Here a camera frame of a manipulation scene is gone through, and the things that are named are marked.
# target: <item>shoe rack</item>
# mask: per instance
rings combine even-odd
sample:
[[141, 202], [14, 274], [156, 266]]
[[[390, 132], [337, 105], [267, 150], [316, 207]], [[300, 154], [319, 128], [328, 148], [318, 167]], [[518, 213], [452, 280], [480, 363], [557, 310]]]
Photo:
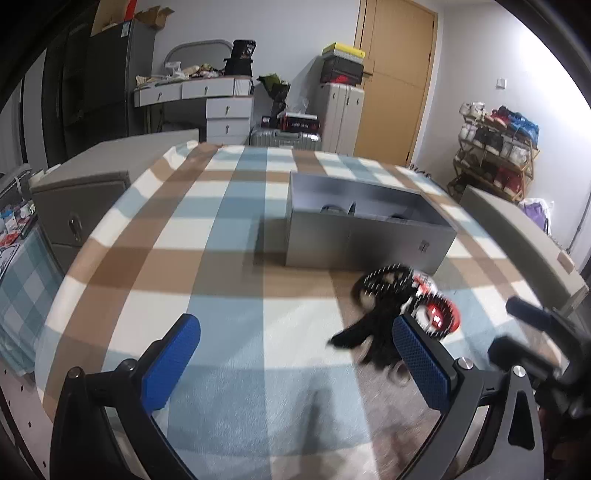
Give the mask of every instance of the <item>shoe rack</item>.
[[[453, 168], [456, 172], [456, 178], [447, 185], [447, 192], [449, 195], [456, 200], [461, 198], [461, 194], [455, 189], [455, 185], [458, 184], [460, 176], [463, 173], [480, 183], [480, 186], [483, 189], [489, 191], [490, 193], [494, 193], [504, 200], [508, 200], [510, 202], [519, 202], [523, 200], [523, 198], [526, 197], [529, 185], [534, 179], [534, 160], [539, 155], [540, 150], [533, 147], [531, 142], [519, 140], [515, 137], [515, 134], [510, 135], [507, 130], [501, 130], [500, 128], [494, 127], [487, 122], [483, 122], [479, 118], [464, 116], [464, 120], [465, 122], [473, 124], [476, 128], [485, 127], [491, 131], [500, 133], [504, 140], [510, 139], [514, 145], [522, 147], [526, 150], [527, 158], [522, 166], [518, 166], [508, 158], [503, 158], [500, 155], [495, 155], [494, 153], [488, 151], [485, 145], [483, 147], [479, 147], [473, 142], [458, 136], [460, 148], [452, 160]], [[475, 158], [477, 159], [478, 163], [470, 163], [467, 161], [468, 158]], [[482, 168], [483, 161], [485, 160], [496, 165], [497, 167], [504, 167], [507, 170], [511, 170], [519, 175], [521, 179], [521, 191], [515, 195], [512, 195], [495, 185], [494, 177], [486, 178], [486, 172], [484, 172]]]

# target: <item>drawer handle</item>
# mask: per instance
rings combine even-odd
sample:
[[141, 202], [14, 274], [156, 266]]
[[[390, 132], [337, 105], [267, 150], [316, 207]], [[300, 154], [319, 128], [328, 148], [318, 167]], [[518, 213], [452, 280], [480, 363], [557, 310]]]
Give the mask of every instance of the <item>drawer handle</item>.
[[72, 235], [74, 235], [74, 240], [82, 242], [82, 224], [80, 223], [80, 218], [75, 213], [70, 214], [68, 225], [70, 226]]

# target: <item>blue checkered cloth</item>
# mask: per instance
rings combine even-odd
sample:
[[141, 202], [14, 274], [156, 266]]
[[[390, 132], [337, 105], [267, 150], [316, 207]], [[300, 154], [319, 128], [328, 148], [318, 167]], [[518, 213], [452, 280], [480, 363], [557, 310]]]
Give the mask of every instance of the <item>blue checkered cloth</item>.
[[37, 342], [62, 279], [40, 227], [33, 227], [0, 280], [0, 355], [16, 375], [34, 370]]

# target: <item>door handle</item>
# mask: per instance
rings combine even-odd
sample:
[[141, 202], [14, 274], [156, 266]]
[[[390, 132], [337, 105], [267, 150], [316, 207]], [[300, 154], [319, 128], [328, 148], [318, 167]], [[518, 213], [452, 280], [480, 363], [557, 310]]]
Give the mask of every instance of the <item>door handle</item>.
[[74, 235], [74, 240], [82, 242], [82, 224], [80, 223], [80, 218], [75, 213], [70, 214], [68, 225], [72, 231], [72, 235]]

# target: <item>gray drawer cabinet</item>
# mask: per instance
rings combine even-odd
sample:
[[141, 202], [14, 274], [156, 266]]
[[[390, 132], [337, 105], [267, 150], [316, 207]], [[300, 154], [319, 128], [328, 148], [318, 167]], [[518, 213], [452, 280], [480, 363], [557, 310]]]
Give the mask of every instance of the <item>gray drawer cabinet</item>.
[[78, 250], [125, 190], [171, 147], [198, 130], [162, 132], [102, 142], [31, 187], [41, 227], [64, 273]]

